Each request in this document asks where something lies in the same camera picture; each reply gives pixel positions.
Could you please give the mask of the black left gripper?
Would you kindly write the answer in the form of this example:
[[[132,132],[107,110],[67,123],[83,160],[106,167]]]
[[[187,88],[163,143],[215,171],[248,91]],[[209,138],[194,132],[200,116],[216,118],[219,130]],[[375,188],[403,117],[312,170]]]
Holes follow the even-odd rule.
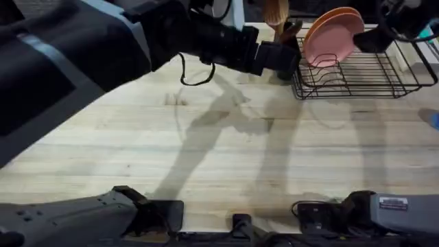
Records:
[[[299,64],[299,51],[289,45],[263,41],[264,64],[257,61],[255,27],[234,27],[212,16],[186,9],[181,1],[147,1],[126,10],[123,15],[140,23],[150,49],[151,70],[156,71],[179,53],[197,56],[204,64],[220,64],[243,73],[261,75],[263,68],[281,75],[293,75]]]

